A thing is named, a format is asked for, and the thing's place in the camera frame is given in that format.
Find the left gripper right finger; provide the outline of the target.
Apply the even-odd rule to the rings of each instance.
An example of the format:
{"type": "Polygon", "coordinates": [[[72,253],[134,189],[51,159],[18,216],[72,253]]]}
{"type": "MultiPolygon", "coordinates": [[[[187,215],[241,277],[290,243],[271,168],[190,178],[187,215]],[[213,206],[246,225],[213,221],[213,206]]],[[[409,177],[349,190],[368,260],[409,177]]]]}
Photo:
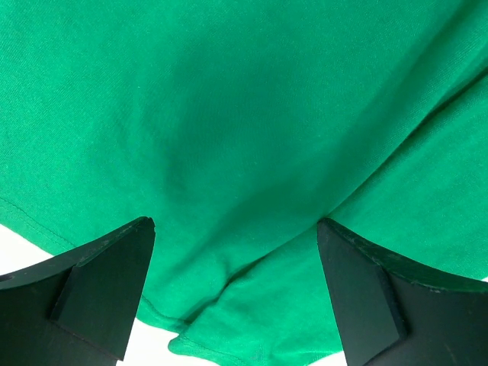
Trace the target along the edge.
{"type": "Polygon", "coordinates": [[[349,365],[485,365],[487,283],[429,267],[329,218],[317,244],[349,365]]]}

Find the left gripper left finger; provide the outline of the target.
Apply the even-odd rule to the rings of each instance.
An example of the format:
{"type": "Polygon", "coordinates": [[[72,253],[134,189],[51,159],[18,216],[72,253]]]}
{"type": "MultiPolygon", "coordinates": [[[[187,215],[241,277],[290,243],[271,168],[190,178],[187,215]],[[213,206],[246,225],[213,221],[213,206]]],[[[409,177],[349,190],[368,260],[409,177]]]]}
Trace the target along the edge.
{"type": "Polygon", "coordinates": [[[155,242],[139,217],[43,262],[1,276],[3,365],[123,361],[155,242]]]}

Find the green t shirt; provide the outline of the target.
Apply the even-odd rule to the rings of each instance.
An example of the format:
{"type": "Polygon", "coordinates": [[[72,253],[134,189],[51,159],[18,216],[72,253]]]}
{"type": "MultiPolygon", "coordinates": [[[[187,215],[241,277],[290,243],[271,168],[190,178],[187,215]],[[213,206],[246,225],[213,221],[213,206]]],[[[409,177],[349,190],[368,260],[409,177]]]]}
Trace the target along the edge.
{"type": "Polygon", "coordinates": [[[1,222],[58,254],[151,217],[169,351],[342,348],[330,217],[487,276],[485,1],[3,1],[1,222]]]}

